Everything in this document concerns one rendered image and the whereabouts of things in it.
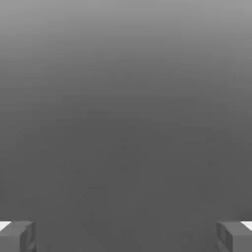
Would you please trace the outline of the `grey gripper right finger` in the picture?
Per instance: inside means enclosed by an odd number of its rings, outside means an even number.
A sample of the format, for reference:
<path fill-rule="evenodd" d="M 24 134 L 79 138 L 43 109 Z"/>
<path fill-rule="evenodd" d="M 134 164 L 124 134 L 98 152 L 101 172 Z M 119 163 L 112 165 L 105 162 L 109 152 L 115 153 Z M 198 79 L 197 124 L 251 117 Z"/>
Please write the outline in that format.
<path fill-rule="evenodd" d="M 218 252 L 252 252 L 252 221 L 219 221 L 216 234 Z"/>

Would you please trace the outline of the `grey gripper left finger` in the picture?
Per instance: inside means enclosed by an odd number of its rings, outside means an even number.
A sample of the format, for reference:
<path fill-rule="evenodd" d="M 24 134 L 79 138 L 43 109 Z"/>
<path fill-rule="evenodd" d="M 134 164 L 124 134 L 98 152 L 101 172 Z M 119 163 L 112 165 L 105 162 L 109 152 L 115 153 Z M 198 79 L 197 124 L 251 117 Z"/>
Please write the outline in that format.
<path fill-rule="evenodd" d="M 0 221 L 0 252 L 37 252 L 36 222 Z"/>

